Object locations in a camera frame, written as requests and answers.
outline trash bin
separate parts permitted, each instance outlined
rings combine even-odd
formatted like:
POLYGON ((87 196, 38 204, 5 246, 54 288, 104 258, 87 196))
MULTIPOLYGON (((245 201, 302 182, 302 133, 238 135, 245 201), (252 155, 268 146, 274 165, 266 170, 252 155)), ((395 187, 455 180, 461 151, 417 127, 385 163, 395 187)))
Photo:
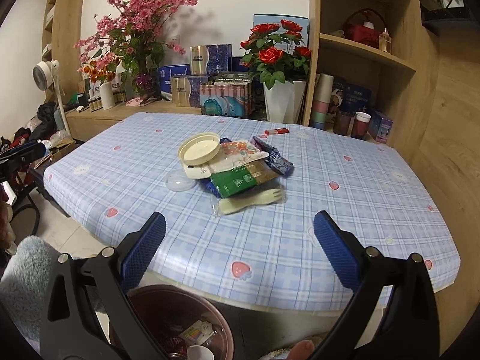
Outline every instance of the trash bin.
MULTIPOLYGON (((135 288, 128 293, 133 308, 150 334, 157 341, 165 337, 166 324, 181 326, 184 330, 198 320, 213 325, 215 335, 205 345, 215 360, 233 359, 233 335, 217 308, 208 300, 173 286, 156 285, 135 288)), ((112 345, 122 348, 112 325, 109 326, 112 345)))

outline metal screw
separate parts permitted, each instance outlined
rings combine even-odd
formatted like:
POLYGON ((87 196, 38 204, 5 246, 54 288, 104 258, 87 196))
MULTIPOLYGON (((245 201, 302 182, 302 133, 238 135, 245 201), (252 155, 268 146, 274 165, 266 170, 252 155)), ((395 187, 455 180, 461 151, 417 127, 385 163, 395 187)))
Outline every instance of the metal screw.
POLYGON ((61 254, 60 256, 58 256, 58 262, 60 264, 66 263, 67 261, 68 261, 68 254, 67 253, 64 253, 64 254, 61 254))
POLYGON ((115 249, 113 249, 111 246, 106 247, 104 250, 102 250, 102 256, 103 257, 111 257, 115 253, 115 249))
POLYGON ((376 247, 369 246, 365 249, 365 253, 368 254, 370 257, 377 257, 380 252, 376 247))
POLYGON ((422 256, 420 256, 418 253, 413 253, 411 257, 412 257, 412 260, 415 261, 416 263, 421 263, 423 261, 422 256))

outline plastic fork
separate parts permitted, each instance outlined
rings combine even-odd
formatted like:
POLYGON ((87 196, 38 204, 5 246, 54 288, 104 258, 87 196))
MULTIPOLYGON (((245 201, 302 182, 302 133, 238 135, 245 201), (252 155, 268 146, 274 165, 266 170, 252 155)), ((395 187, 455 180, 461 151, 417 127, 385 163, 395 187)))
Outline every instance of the plastic fork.
POLYGON ((284 191, 280 188, 275 188, 248 197, 220 199, 220 201, 218 202, 218 208, 222 214, 228 215, 234 212, 238 212, 245 207, 254 205, 266 205, 282 200, 283 198, 284 191))

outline red basket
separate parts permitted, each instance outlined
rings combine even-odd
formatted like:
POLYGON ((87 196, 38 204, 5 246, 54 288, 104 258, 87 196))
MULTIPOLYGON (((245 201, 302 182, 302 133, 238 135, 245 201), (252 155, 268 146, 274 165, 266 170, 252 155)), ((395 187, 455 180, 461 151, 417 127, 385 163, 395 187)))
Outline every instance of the red basket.
POLYGON ((365 8, 365 9, 360 9, 357 12, 352 13, 348 19, 345 20, 345 23, 342 26, 343 31, 345 32, 345 37, 351 41, 366 44, 367 46, 374 47, 378 49, 378 43, 379 43, 379 38, 380 34, 383 33, 383 31, 378 32, 375 30, 372 30, 371 28, 364 27, 362 24, 351 24, 350 20, 353 19, 353 17, 359 13, 363 13, 367 19, 369 16, 369 12, 374 13, 383 22, 384 28, 387 27, 385 20, 383 19, 382 15, 380 15, 377 11, 371 9, 371 8, 365 8))

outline clear plastic lid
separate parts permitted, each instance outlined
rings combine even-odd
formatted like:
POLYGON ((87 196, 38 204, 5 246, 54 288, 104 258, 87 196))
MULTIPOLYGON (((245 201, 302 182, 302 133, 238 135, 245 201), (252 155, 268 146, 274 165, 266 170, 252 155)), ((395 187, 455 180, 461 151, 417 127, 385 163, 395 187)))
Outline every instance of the clear plastic lid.
POLYGON ((183 192, 191 190, 197 180, 188 178, 183 169, 172 170, 164 178, 166 187, 174 192, 183 192))

